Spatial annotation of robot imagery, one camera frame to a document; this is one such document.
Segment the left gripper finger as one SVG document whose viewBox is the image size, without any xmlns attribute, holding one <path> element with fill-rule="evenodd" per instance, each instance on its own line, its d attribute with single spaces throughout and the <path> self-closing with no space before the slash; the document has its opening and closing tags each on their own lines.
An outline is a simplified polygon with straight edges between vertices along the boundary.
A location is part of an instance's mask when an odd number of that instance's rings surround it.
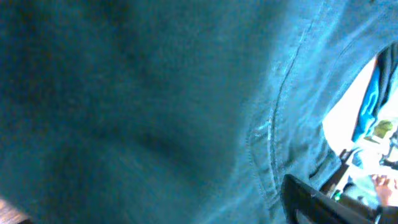
<svg viewBox="0 0 398 224">
<path fill-rule="evenodd" d="M 374 224 L 381 218 L 381 209 L 372 209 L 349 197 L 337 202 L 313 189 L 295 176 L 284 176 L 281 187 L 284 213 L 289 223 Z"/>
</svg>

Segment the black garment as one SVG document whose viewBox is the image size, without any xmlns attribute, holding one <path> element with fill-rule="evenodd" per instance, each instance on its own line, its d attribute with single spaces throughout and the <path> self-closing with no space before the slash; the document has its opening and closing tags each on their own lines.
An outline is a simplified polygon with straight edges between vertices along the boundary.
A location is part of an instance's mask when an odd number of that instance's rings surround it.
<svg viewBox="0 0 398 224">
<path fill-rule="evenodd" d="M 36 223 L 284 223 L 396 1 L 2 1 L 1 197 Z"/>
</svg>

